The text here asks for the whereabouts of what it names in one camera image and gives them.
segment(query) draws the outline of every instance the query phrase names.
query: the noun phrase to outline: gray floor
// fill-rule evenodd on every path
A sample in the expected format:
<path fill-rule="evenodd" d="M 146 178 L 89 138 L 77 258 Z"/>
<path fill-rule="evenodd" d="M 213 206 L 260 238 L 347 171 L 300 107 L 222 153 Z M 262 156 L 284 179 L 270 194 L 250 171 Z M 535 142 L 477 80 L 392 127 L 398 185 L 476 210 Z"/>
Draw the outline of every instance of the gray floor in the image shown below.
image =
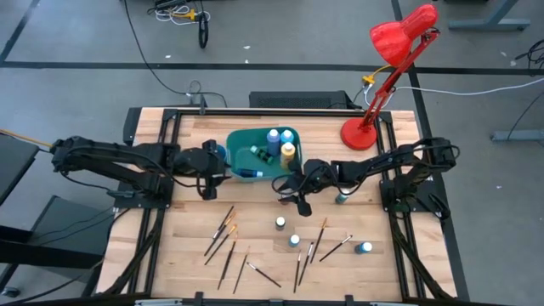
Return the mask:
<path fill-rule="evenodd" d="M 381 65 L 368 39 L 375 24 L 392 20 L 389 1 L 254 0 L 205 2 L 212 14 L 210 43 L 196 43 L 196 28 L 161 23 L 145 10 L 147 0 L 128 0 L 133 23 L 150 62 L 304 63 Z M 401 1 L 406 14 L 426 1 Z M 0 0 L 0 46 L 17 26 L 30 0 Z M 544 3 L 518 3 L 512 17 L 531 18 L 524 32 L 451 32 L 447 20 L 482 17 L 489 4 L 435 3 L 441 37 L 418 66 L 509 68 L 514 56 L 540 40 Z M 42 0 L 8 61 L 140 63 L 122 2 Z M 519 60 L 513 68 L 523 68 Z M 229 106 L 248 106 L 253 90 L 338 90 L 352 97 L 361 73 L 342 71 L 158 71 L 170 86 L 185 90 L 199 80 L 204 90 L 224 94 Z M 527 76 L 420 75 L 422 87 L 471 92 L 520 84 Z M 409 85 L 407 78 L 400 86 Z M 509 129 L 542 85 L 478 97 L 425 93 L 433 134 L 462 148 L 457 167 L 445 175 L 465 275 L 473 301 L 515 305 L 544 304 L 541 186 L 544 148 L 537 143 L 493 144 L 489 134 Z M 46 141 L 74 134 L 121 141 L 128 107 L 173 105 L 185 97 L 168 92 L 144 70 L 0 69 L 0 126 Z M 209 98 L 210 105 L 221 101 Z M 391 110 L 415 110 L 409 91 L 399 91 Z M 542 103 L 519 124 L 541 128 Z M 79 179 L 114 186 L 81 173 Z M 100 191 L 74 185 L 51 172 L 38 156 L 23 181 L 0 209 L 0 224 L 29 229 L 51 195 L 91 207 L 107 207 Z M 11 286 L 22 298 L 66 278 L 23 267 Z M 75 297 L 82 283 L 45 298 Z M 1 302 L 9 301 L 0 297 Z"/>

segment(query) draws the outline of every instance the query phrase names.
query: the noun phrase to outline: teal tray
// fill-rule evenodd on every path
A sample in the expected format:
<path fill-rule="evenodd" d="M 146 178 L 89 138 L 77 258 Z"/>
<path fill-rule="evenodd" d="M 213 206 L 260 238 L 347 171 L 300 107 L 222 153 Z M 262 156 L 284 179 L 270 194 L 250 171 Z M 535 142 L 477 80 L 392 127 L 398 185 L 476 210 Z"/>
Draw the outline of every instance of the teal tray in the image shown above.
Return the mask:
<path fill-rule="evenodd" d="M 280 156 L 275 156 L 272 164 L 267 164 L 256 157 L 250 148 L 252 145 L 256 145 L 258 148 L 267 150 L 266 135 L 269 131 L 275 128 L 278 132 L 283 133 L 285 130 L 290 130 L 293 134 L 293 144 L 297 148 L 295 152 L 295 158 L 297 158 L 302 164 L 302 147 L 300 145 L 300 138 L 296 130 L 290 127 L 266 127 L 266 128 L 253 128 L 237 130 L 229 134 L 227 138 L 227 162 L 231 165 L 232 175 L 238 178 L 242 182 L 255 182 L 260 180 L 271 180 L 282 174 L 288 174 L 289 171 L 285 170 L 280 165 Z M 251 169 L 263 172 L 261 178 L 243 178 L 234 171 L 238 168 Z"/>

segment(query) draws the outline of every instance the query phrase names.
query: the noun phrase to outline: lamp shade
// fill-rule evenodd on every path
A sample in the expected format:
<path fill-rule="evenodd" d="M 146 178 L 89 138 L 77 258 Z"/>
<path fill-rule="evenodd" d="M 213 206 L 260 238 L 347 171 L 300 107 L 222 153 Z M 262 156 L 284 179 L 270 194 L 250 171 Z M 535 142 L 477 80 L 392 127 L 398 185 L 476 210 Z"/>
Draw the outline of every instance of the lamp shade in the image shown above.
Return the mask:
<path fill-rule="evenodd" d="M 431 4 L 424 4 L 402 21 L 392 21 L 371 28 L 371 40 L 377 52 L 391 66 L 397 67 L 410 54 L 414 39 L 434 26 L 438 11 Z"/>

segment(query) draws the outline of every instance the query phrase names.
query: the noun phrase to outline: wooden tabletop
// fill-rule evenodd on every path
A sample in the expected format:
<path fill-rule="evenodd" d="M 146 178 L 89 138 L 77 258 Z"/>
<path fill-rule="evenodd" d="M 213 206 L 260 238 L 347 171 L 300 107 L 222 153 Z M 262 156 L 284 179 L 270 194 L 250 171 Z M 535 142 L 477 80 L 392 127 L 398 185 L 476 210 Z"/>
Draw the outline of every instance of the wooden tabletop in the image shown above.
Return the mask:
<path fill-rule="evenodd" d="M 156 142 L 162 112 L 162 108 L 142 110 L 134 145 Z M 398 145 L 419 140 L 412 111 L 391 113 Z M 183 116 L 178 142 L 182 149 L 200 147 L 208 139 L 216 139 L 218 144 L 225 145 L 229 133 L 237 129 L 287 126 L 298 131 L 304 160 L 362 161 L 375 156 L 376 146 L 355 151 L 342 143 L 339 130 L 345 120 L 346 117 L 329 116 Z M 387 137 L 384 139 L 387 149 Z M 278 195 L 270 188 L 269 181 L 241 183 L 234 178 L 227 180 L 218 187 L 218 199 L 214 201 L 203 201 L 194 189 L 176 186 L 172 206 L 167 210 L 162 228 L 152 296 L 192 298 L 195 292 L 200 291 L 204 292 L 205 298 L 344 300 L 344 295 L 352 294 L 355 300 L 360 301 L 400 301 L 388 215 L 382 209 L 377 185 L 380 178 L 380 175 L 369 177 L 343 205 L 334 203 L 337 195 L 334 188 L 307 196 L 313 209 L 312 216 L 308 218 L 299 216 L 294 204 L 279 204 Z M 183 181 L 190 182 L 190 179 L 184 178 Z M 232 224 L 238 225 L 239 237 L 226 278 L 218 290 L 218 280 L 232 239 L 225 242 L 207 266 L 204 265 L 207 258 L 203 254 L 211 242 L 210 237 L 232 205 L 237 212 Z M 98 292 L 112 284 L 133 256 L 141 215 L 142 210 L 133 209 L 113 227 Z M 286 219 L 286 227 L 282 231 L 275 229 L 275 219 L 279 216 Z M 316 259 L 309 264 L 297 293 L 293 293 L 298 251 L 302 250 L 304 260 L 309 243 L 316 241 L 325 217 L 328 218 L 327 227 Z M 455 296 L 439 220 L 431 213 L 418 212 L 412 214 L 412 222 L 420 259 L 437 282 Z M 302 239 L 298 247 L 292 248 L 287 244 L 292 234 Z M 323 262 L 317 260 L 348 235 L 353 235 L 351 241 Z M 372 243 L 372 252 L 354 254 L 354 246 L 362 241 Z M 232 293 L 249 246 L 248 261 L 278 281 L 282 288 L 246 266 L 236 294 Z M 406 258 L 405 262 L 411 295 L 415 296 L 411 266 Z M 145 258 L 140 275 L 144 275 L 146 264 Z M 139 290 L 143 289 L 143 283 L 144 277 L 140 277 Z"/>

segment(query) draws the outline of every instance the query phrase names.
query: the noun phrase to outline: red desk lamp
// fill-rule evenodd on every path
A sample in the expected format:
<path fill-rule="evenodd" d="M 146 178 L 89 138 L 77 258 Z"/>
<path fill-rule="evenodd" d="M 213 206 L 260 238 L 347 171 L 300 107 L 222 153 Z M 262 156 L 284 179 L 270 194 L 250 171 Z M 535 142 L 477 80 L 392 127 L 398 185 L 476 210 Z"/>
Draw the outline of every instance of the red desk lamp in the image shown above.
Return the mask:
<path fill-rule="evenodd" d="M 373 122 L 394 91 L 394 84 L 399 80 L 400 75 L 410 68 L 419 54 L 440 34 L 432 27 L 437 19 L 436 8 L 431 4 L 424 4 L 402 21 L 386 22 L 371 28 L 370 34 L 374 48 L 396 69 L 376 91 L 365 116 L 362 119 L 349 119 L 343 124 L 340 135 L 349 148 L 365 150 L 374 145 L 377 135 Z M 421 41 L 411 52 L 411 45 L 417 37 L 420 37 Z"/>

